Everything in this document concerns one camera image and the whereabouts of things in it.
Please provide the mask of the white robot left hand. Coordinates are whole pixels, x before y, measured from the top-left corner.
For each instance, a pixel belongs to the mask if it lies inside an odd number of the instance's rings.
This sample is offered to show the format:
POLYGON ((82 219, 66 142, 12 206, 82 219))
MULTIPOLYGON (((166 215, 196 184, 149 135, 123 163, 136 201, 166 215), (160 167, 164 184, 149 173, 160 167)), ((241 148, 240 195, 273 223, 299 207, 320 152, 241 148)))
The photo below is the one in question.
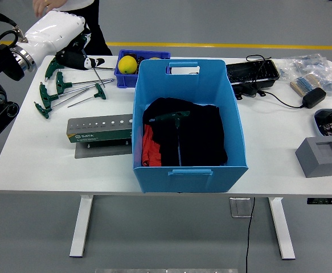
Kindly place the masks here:
POLYGON ((21 68, 34 71, 46 56, 65 67, 88 70, 97 67, 105 60, 91 58, 85 47, 91 40, 91 31, 82 16, 50 11, 38 20, 12 49, 21 68))

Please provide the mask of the person's left hand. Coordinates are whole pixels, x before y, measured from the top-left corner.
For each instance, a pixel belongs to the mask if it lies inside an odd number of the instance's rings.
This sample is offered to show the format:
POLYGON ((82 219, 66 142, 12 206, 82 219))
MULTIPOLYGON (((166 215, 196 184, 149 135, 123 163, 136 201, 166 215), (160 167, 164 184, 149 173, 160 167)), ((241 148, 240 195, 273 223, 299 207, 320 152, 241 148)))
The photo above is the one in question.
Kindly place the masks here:
POLYGON ((66 2, 67 0, 33 0, 32 8, 35 16, 38 18, 44 12, 62 7, 66 2))

